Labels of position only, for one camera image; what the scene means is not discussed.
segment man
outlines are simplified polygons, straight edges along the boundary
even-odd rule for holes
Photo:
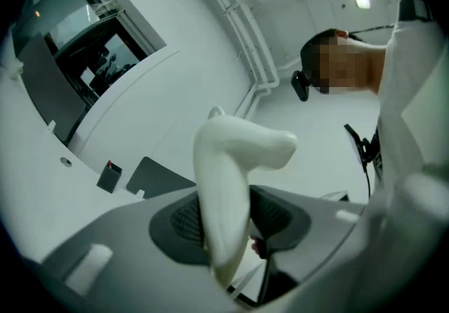
[[[378,96],[380,153],[374,160],[375,189],[385,187],[388,193],[398,180],[424,165],[401,113],[432,73],[444,45],[441,28],[427,15],[424,2],[417,4],[421,6],[416,12],[423,19],[398,21],[386,46],[329,29],[301,50],[303,71],[321,93],[370,90]]]

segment round hole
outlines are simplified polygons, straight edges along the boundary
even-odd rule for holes
[[[61,163],[66,167],[72,167],[72,163],[65,157],[61,157]]]

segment black hair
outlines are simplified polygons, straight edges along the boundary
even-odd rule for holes
[[[305,73],[306,77],[310,80],[310,83],[318,89],[321,93],[329,93],[329,83],[320,79],[319,75],[319,64],[315,62],[314,47],[319,47],[325,40],[329,40],[331,37],[336,37],[337,29],[327,29],[319,34],[312,37],[301,49],[301,63],[302,71]],[[363,42],[362,39],[354,34],[349,34],[349,38]]]

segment black cable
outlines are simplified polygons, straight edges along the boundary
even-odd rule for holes
[[[366,180],[368,181],[368,199],[371,198],[371,184],[370,184],[370,178],[368,177],[368,172],[365,171],[366,174]]]

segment white desk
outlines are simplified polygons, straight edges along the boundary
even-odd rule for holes
[[[0,218],[18,250],[42,262],[103,213],[141,201],[100,189],[98,178],[48,131],[21,79],[0,74]]]

